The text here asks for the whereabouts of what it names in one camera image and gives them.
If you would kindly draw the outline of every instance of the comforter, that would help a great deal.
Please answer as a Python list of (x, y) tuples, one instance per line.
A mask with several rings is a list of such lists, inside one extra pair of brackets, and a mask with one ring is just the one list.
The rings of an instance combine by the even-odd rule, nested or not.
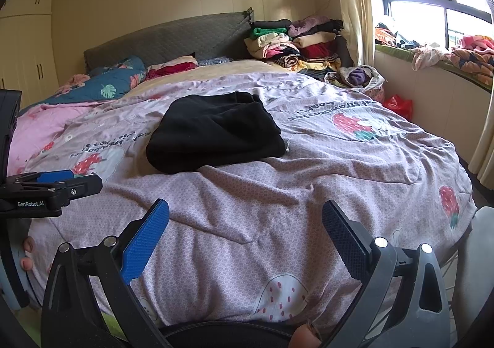
[[(172, 101), (189, 94), (258, 94), (287, 152), (245, 164), (164, 175), (145, 147)], [(248, 73), (159, 85), (74, 119), (26, 171), (98, 174), (103, 190), (61, 217), (35, 219), (30, 279), (43, 298), (64, 241), (76, 248), (119, 235), (157, 198), (170, 223), (132, 288), (157, 324), (192, 320), (334, 325), (353, 299), (352, 280), (320, 219), (334, 199), (351, 220), (393, 245), (433, 246), (445, 258), (474, 213), (454, 146), (369, 97), (297, 73)], [(110, 313), (93, 280), (100, 308)]]

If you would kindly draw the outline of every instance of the pink comforter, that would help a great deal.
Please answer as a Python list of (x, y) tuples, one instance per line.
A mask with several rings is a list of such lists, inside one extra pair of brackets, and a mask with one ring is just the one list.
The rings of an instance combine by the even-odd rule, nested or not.
[(40, 104), (17, 119), (10, 146), (7, 175), (22, 174), (26, 162), (53, 147), (53, 140), (75, 118), (87, 114), (102, 102)]

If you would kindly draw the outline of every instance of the finger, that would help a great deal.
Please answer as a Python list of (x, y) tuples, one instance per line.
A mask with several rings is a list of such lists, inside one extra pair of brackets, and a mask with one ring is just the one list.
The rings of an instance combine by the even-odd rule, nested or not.
[(22, 258), (21, 268), (24, 271), (31, 271), (33, 269), (33, 261), (30, 258)]
[(288, 348), (318, 348), (319, 345), (320, 339), (304, 324), (295, 330)]
[(34, 239), (30, 236), (28, 236), (23, 242), (22, 242), (22, 247), (26, 252), (33, 252), (34, 250)]

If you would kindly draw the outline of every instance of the black fleece blanket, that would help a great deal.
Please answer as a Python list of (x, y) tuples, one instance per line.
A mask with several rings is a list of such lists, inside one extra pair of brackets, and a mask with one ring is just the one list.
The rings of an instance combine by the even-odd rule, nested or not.
[(190, 95), (170, 105), (146, 156), (165, 174), (281, 157), (285, 143), (280, 133), (255, 94)]

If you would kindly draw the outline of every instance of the window sill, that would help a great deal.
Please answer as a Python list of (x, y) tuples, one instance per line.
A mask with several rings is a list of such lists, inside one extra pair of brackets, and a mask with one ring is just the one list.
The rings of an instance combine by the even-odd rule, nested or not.
[[(376, 51), (380, 51), (386, 55), (391, 55), (392, 57), (401, 59), (403, 61), (408, 61), (412, 62), (413, 61), (413, 52), (408, 51), (408, 50), (403, 50), (401, 48), (396, 48), (396, 47), (390, 47), (387, 45), (379, 45), (376, 44), (375, 46)], [(441, 69), (444, 69), (445, 71), (454, 73), (455, 75), (460, 76), (461, 78), (464, 78), (468, 80), (469, 82), (473, 83), (474, 85), (484, 89), (485, 91), (488, 91), (489, 93), (492, 93), (492, 87), (485, 85), (484, 83), (478, 81), (476, 78), (473, 76), (470, 76), (468, 73), (462, 72), (458, 68), (456, 68), (453, 64), (450, 64), (445, 61), (440, 61), (434, 67), (439, 67)]]

